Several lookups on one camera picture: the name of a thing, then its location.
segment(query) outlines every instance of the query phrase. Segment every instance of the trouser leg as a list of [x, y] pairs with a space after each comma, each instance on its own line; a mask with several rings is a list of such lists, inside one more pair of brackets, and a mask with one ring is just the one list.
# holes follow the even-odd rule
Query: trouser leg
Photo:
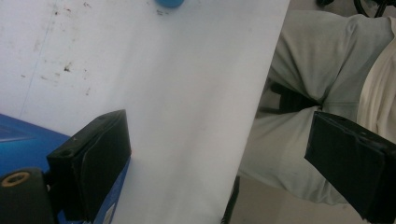
[[312, 202], [346, 203], [344, 197], [304, 159], [316, 110], [317, 107], [311, 107], [298, 113], [256, 119], [239, 174]]
[[268, 77], [355, 121], [364, 80], [392, 38], [387, 18], [290, 11]]
[[[389, 20], [290, 12], [276, 46], [269, 78], [356, 120], [361, 88], [372, 64], [393, 38]], [[313, 202], [345, 199], [304, 159], [313, 113], [255, 119], [240, 174]]]

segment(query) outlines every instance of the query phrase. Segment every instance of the white surface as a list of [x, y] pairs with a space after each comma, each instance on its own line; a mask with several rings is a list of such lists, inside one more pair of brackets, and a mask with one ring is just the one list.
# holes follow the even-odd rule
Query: white surface
[[0, 113], [73, 134], [127, 109], [114, 223], [219, 223], [288, 3], [2, 1]]

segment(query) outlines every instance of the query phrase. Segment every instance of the floor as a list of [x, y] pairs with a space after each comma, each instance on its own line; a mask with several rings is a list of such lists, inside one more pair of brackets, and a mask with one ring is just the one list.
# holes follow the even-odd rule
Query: floor
[[[318, 7], [316, 0], [290, 0], [289, 9], [325, 10], [342, 16], [356, 14], [353, 0], [334, 0]], [[395, 7], [387, 7], [386, 16], [395, 16]], [[299, 200], [285, 190], [256, 181], [241, 179], [240, 193], [233, 210], [232, 224], [363, 224], [348, 204], [329, 206]]]

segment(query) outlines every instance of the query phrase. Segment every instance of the person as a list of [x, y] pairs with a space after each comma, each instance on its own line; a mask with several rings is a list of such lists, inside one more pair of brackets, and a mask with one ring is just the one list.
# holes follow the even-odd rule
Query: person
[[311, 202], [347, 203], [304, 159], [313, 114], [342, 116], [396, 143], [395, 32], [393, 18], [288, 12], [268, 78], [318, 105], [255, 119], [239, 174]]

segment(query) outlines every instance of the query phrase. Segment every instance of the beige clothing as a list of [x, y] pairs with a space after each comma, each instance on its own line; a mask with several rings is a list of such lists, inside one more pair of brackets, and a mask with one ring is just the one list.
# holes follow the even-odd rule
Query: beige clothing
[[[396, 34], [396, 20], [390, 21]], [[379, 55], [364, 82], [357, 122], [396, 144], [396, 38]]]

